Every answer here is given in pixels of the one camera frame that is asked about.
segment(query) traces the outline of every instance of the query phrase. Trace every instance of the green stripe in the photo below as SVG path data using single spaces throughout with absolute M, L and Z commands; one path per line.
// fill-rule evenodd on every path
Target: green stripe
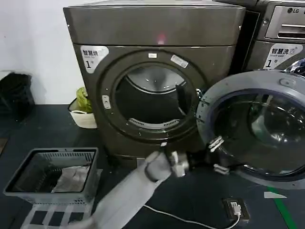
M 274 187 L 268 187 L 269 191 L 270 192 L 274 192 L 276 194 L 277 193 L 277 190 L 274 188 Z M 297 229 L 296 225 L 295 225 L 295 222 L 292 220 L 291 218 L 291 215 L 289 213 L 289 211 L 287 210 L 286 206 L 284 205 L 282 199 L 273 199 L 276 206 L 277 206 L 277 209 L 280 211 L 283 219 L 285 220 L 286 222 L 286 225 L 288 226 L 289 229 Z

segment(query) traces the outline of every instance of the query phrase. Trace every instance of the plastic laundry basket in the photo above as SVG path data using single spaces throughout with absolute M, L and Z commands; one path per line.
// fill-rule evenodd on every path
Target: plastic laundry basket
M 97 125 L 95 122 L 93 113 L 86 113 L 84 111 L 80 111 L 77 100 L 74 99 L 73 102 L 69 105 L 68 108 L 73 120 L 76 125 L 86 129 L 96 129 Z
M 33 204 L 84 205 L 98 186 L 97 148 L 33 149 L 4 189 L 4 194 Z M 90 166 L 79 192 L 52 192 L 63 168 Z

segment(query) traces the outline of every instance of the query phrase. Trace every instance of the white cable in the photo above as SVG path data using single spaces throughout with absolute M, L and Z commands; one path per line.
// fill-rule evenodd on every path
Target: white cable
M 170 213 L 156 210 L 156 209 L 154 209 L 154 208 L 152 208 L 152 207 L 150 207 L 150 206 L 148 206 L 148 205 L 144 205 L 144 207 L 146 207 L 146 208 L 148 208 L 148 209 L 150 209 L 150 210 L 152 210 L 152 211 L 154 211 L 154 212 L 161 213 L 161 214 L 164 214 L 164 215 L 173 217 L 173 218 L 178 219 L 178 220 L 180 220 L 180 221 L 183 221 L 183 222 L 185 222 L 185 223 L 193 223 L 193 224 L 197 224 L 197 225 L 200 225 L 200 226 L 209 228 L 209 229 L 218 229 L 218 228 L 213 228 L 213 227 L 211 227 L 211 226 L 205 225 L 205 224 L 203 224 L 203 223 L 198 223 L 198 222 L 195 222 L 195 221 L 182 219 L 182 218 L 180 218 L 180 217 L 178 217 L 178 216 L 174 216 L 174 215 L 172 215 L 172 214 L 170 214 Z M 224 228 L 224 229 L 231 229 L 231 228 L 235 227 L 236 224 L 238 224 L 239 220 L 240 220 L 240 215 L 238 214 L 238 215 L 237 215 L 237 221 L 235 221 L 235 223 L 232 224 L 231 226 L 229 226 L 229 227 L 227 227 L 227 228 Z

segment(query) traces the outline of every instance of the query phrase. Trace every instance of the power outlet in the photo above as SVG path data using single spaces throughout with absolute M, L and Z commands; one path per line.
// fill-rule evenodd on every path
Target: power outlet
M 227 213 L 228 218 L 232 222 L 236 221 L 236 219 L 237 219 L 237 216 L 234 215 L 234 210 L 233 210 L 233 207 L 232 207 L 232 204 L 231 204 L 231 203 L 234 203 L 234 202 L 236 202 L 237 205 L 240 205 L 240 207 L 241 207 L 241 215 L 240 215 L 240 220 L 239 220 L 238 225 L 239 226 L 247 225 L 249 220 L 250 220 L 250 215 L 249 215 L 248 209 L 245 205 L 245 202 L 241 198 L 223 199 L 224 209 Z

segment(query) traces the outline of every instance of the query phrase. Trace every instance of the yellow plastic bag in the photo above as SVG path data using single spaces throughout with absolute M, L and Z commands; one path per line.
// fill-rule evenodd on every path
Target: yellow plastic bag
M 92 113 L 91 102 L 88 99 L 86 88 L 81 87 L 77 90 L 76 99 L 81 111 Z

